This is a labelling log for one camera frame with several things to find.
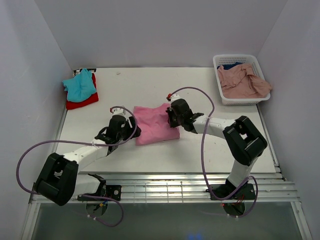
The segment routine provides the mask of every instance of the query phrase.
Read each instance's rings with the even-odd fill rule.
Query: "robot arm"
[[[169,95],[167,99],[171,102],[166,111],[170,127],[182,126],[186,131],[195,134],[204,132],[208,120],[206,115],[193,113],[187,102],[178,94]],[[225,184],[227,186],[225,189],[228,190],[224,189],[221,194],[217,192],[217,196],[222,198],[249,176],[252,167],[268,144],[246,116],[235,120],[212,117],[209,119],[206,133],[225,139],[235,159]]]
[[[97,175],[78,175],[86,166],[111,154],[115,146],[98,146],[100,144],[118,144],[127,140],[136,126],[134,118],[125,117],[121,108],[112,109],[109,126],[100,130],[93,139],[92,145],[83,146],[65,154],[50,154],[35,182],[37,193],[52,200],[59,206],[66,204],[72,196],[88,194],[103,197],[106,192],[106,181]],[[137,126],[133,138],[140,136]]]

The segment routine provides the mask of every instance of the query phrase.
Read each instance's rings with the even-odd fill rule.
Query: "blue cloth in basket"
[[[232,69],[233,67],[235,67],[235,66],[237,66],[237,65],[240,65],[240,64],[242,64],[241,62],[236,62],[236,63],[234,63],[234,64],[224,64],[224,65],[222,65],[223,66],[223,69],[224,70],[229,70],[229,69]]]
[[[64,90],[68,92],[66,99],[70,102],[83,102],[97,92],[92,81],[92,72],[86,68],[82,69],[74,78],[64,80],[62,83],[65,87]]]

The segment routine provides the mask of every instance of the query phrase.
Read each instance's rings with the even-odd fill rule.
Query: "metal frame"
[[[259,184],[257,201],[291,202],[302,239],[310,240],[312,237],[301,208],[300,197],[295,184],[294,182],[284,180],[259,105],[257,105],[257,109],[275,167],[275,173],[254,174]],[[60,139],[66,115],[67,110],[64,108],[56,139]],[[58,144],[52,146],[52,152],[56,151],[57,146]],[[202,174],[108,174],[101,172],[100,175],[107,180],[108,184],[122,185],[121,203],[123,204],[221,202],[210,200],[209,193],[205,192],[207,186]],[[211,184],[222,184],[228,177],[228,174],[208,174],[207,177]],[[52,202],[41,195],[31,196],[21,239],[30,240],[32,238],[40,205],[49,203]],[[72,198],[68,204],[74,203],[79,203],[79,201]]]
[[[26,212],[26,219],[21,233],[22,240],[30,240],[34,233],[41,203],[30,203]]]

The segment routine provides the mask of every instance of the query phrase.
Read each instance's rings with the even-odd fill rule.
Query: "glass panel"
[[[41,204],[32,239],[302,239],[290,202],[258,202],[252,213],[238,220],[202,213],[224,214],[220,203],[148,203],[124,204],[123,207],[123,222],[117,227],[106,227],[85,216],[84,203],[69,203],[63,207]],[[102,219],[115,223],[119,217],[119,207],[109,204]]]

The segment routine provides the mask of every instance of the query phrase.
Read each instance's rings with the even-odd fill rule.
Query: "white tabletop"
[[[208,67],[152,67],[152,68],[98,68],[95,77],[99,101],[69,110],[60,139],[91,142],[100,129],[109,124],[112,106],[149,108],[166,103],[174,90],[193,86],[201,88],[215,103],[213,116],[237,119],[247,116],[265,136],[256,106],[223,106],[213,68]],[[211,111],[211,104],[202,93],[186,89],[178,93],[194,113]],[[108,157],[87,166],[83,172],[91,173],[201,173],[201,134],[180,129],[180,139],[136,146],[135,140],[120,146]],[[208,173],[230,173],[234,158],[225,140],[206,136],[205,166]],[[57,153],[63,154],[79,145],[60,143]],[[274,173],[270,149],[267,148],[252,169],[252,173]]]

